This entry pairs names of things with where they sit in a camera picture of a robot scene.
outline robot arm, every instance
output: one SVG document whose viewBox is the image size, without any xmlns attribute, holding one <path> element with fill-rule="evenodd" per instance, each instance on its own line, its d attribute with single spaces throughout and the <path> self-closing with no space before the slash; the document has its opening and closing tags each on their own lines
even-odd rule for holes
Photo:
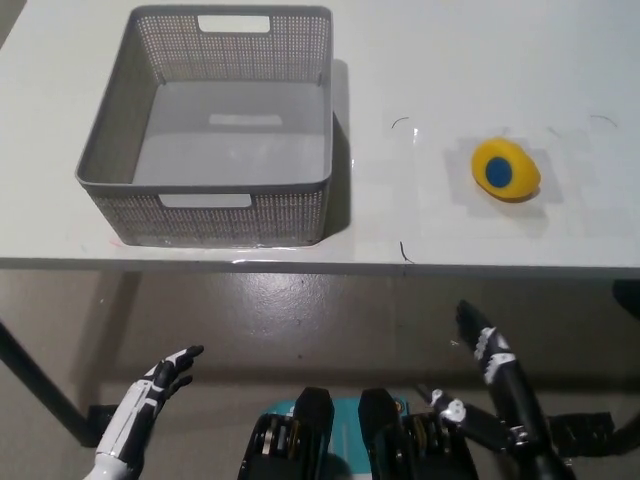
<svg viewBox="0 0 640 480">
<path fill-rule="evenodd" d="M 204 351 L 192 346 L 161 360 L 135 382 L 120 402 L 96 450 L 95 465 L 85 480 L 134 480 L 144 465 L 144 451 L 165 402 L 192 381 L 180 377 Z"/>
<path fill-rule="evenodd" d="M 575 480 L 553 450 L 546 418 L 505 338 L 467 302 L 458 306 L 458 332 L 473 352 L 498 417 L 420 385 L 423 399 L 460 433 L 494 452 L 506 452 L 521 479 Z"/>
</svg>

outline blue circle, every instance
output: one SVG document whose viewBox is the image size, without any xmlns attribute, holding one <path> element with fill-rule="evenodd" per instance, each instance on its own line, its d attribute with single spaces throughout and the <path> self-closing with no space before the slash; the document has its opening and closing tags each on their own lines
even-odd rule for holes
<svg viewBox="0 0 640 480">
<path fill-rule="evenodd" d="M 513 178 L 511 164 L 502 157 L 493 157 L 489 160 L 484 173 L 487 181 L 496 188 L 506 187 Z"/>
</svg>

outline yellow and blue toy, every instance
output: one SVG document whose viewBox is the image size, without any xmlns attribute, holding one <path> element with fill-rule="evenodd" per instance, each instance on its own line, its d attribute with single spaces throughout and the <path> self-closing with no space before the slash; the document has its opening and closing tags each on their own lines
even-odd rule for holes
<svg viewBox="0 0 640 480">
<path fill-rule="evenodd" d="M 503 201 L 526 200 L 540 185 L 535 162 L 506 138 L 481 143 L 473 153 L 471 171 L 478 185 Z"/>
</svg>

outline gray floor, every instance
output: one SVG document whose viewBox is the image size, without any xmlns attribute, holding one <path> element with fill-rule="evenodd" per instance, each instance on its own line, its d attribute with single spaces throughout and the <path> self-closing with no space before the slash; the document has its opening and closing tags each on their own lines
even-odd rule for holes
<svg viewBox="0 0 640 480">
<path fill-rule="evenodd" d="M 0 0 L 0 45 L 21 8 Z M 117 402 L 160 357 L 203 343 L 195 383 L 171 400 L 148 449 L 146 479 L 233 480 L 257 415 L 305 384 L 334 396 L 362 386 L 445 385 L 490 408 L 455 342 L 460 298 L 509 338 L 549 414 L 640 407 L 640 325 L 597 281 L 0 272 L 0 317 L 81 408 Z M 80 479 L 77 446 L 0 366 L 0 478 Z M 473 447 L 483 479 L 495 459 Z M 640 455 L 573 461 L 581 480 L 635 479 Z"/>
</svg>

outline table leg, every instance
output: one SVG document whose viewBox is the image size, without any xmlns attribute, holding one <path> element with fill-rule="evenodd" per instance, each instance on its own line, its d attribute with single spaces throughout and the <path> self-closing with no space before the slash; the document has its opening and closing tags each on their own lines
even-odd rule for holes
<svg viewBox="0 0 640 480">
<path fill-rule="evenodd" d="M 91 407 L 85 417 L 60 391 L 0 321 L 0 360 L 83 447 L 100 442 L 113 407 Z"/>
</svg>

